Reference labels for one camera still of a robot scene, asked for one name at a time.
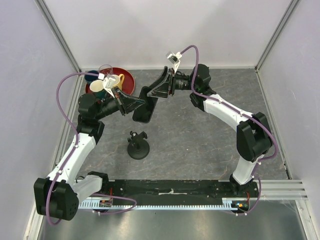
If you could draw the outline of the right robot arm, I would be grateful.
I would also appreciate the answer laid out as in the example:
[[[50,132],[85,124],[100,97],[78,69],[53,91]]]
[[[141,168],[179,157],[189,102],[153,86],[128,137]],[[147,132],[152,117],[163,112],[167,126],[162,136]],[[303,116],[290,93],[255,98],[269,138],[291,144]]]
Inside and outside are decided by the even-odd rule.
[[[148,97],[166,99],[176,90],[191,90],[192,104],[228,124],[236,132],[236,149],[240,158],[236,169],[230,175],[229,191],[235,197],[242,196],[251,182],[253,172],[269,149],[273,146],[267,117],[243,111],[218,95],[209,85],[210,70],[204,64],[193,68],[190,75],[164,67],[160,77],[153,82],[147,92]]]

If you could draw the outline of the black smartphone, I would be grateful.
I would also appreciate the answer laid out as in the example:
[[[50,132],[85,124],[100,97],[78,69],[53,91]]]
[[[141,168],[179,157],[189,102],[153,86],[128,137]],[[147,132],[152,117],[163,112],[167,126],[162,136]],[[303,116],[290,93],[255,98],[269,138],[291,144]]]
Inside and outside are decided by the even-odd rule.
[[[147,124],[150,122],[153,112],[155,110],[156,104],[158,102],[158,98],[149,97],[147,93],[151,90],[150,87],[144,86],[142,87],[139,98],[145,100],[145,104],[141,105],[137,109],[134,110],[132,115],[132,120],[138,123]]]

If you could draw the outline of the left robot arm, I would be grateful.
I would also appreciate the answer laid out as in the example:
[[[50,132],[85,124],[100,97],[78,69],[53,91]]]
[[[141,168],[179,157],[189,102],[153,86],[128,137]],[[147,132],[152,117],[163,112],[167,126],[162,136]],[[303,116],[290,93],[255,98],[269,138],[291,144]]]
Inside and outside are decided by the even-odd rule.
[[[113,97],[105,101],[92,93],[79,97],[78,123],[70,147],[54,170],[33,185],[36,211],[48,220],[70,221],[80,203],[93,194],[104,197],[110,191],[109,183],[104,181],[106,175],[91,173],[76,182],[77,174],[103,134],[105,125],[101,119],[117,111],[126,115],[146,104],[146,100],[127,95],[117,87],[111,92]]]

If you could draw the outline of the black phone stand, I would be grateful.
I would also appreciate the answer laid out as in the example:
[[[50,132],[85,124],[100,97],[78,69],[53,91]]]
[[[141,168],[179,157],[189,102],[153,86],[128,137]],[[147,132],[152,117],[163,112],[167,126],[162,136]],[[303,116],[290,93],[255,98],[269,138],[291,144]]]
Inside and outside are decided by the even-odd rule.
[[[148,156],[150,152],[150,145],[146,141],[148,135],[142,131],[137,133],[130,131],[130,138],[127,139],[127,153],[134,160],[142,160]]]

